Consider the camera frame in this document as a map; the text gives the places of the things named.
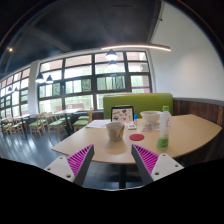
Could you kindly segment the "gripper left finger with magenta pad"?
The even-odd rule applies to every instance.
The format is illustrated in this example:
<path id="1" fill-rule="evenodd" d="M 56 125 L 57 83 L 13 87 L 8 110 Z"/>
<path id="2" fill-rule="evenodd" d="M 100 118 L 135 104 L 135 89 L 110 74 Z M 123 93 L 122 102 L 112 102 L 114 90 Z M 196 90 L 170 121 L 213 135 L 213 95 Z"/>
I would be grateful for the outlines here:
<path id="1" fill-rule="evenodd" d="M 93 156 L 94 145 L 91 144 L 70 156 L 59 156 L 45 171 L 82 186 Z"/>

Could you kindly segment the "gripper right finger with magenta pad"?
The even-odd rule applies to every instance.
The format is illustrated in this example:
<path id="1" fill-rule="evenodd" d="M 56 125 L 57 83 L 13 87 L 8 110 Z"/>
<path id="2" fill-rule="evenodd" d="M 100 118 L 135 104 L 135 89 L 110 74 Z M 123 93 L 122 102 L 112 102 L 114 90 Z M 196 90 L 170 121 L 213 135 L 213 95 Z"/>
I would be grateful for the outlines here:
<path id="1" fill-rule="evenodd" d="M 168 154 L 158 155 L 136 144 L 132 145 L 131 154 L 135 159 L 144 185 L 183 169 L 183 166 Z"/>

